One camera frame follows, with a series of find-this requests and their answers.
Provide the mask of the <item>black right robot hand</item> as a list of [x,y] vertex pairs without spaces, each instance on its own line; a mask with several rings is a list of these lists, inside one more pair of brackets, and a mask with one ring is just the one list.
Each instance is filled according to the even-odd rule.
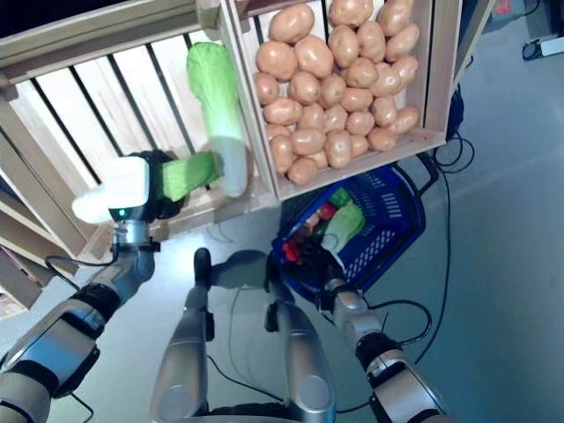
[[331,281],[345,282],[345,271],[333,254],[316,241],[299,245],[300,255],[294,276],[312,289],[324,289]]

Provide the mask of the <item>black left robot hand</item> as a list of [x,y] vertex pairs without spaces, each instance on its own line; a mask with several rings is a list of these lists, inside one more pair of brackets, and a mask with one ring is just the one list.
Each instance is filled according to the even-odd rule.
[[177,215],[185,197],[173,200],[165,192],[166,170],[173,164],[174,160],[162,151],[137,152],[117,159],[105,180],[112,219],[152,223]]

